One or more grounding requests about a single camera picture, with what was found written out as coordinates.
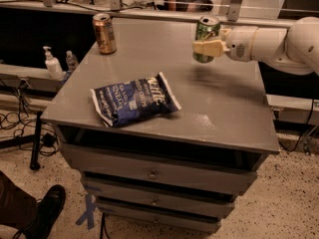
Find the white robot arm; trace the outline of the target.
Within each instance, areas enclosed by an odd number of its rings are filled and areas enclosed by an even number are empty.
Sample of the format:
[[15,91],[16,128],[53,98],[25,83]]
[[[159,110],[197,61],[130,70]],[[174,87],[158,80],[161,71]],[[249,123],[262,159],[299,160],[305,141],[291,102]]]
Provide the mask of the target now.
[[319,19],[305,17],[289,29],[240,26],[223,28],[216,37],[194,41],[201,55],[233,61],[262,62],[293,75],[319,74]]

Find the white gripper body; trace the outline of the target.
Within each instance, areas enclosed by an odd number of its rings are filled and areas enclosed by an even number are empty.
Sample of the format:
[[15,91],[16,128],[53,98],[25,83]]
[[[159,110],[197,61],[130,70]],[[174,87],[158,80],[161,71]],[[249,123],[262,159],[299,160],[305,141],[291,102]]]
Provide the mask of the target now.
[[240,26],[233,28],[226,37],[228,51],[226,55],[234,61],[250,62],[252,60],[252,46],[257,27]]

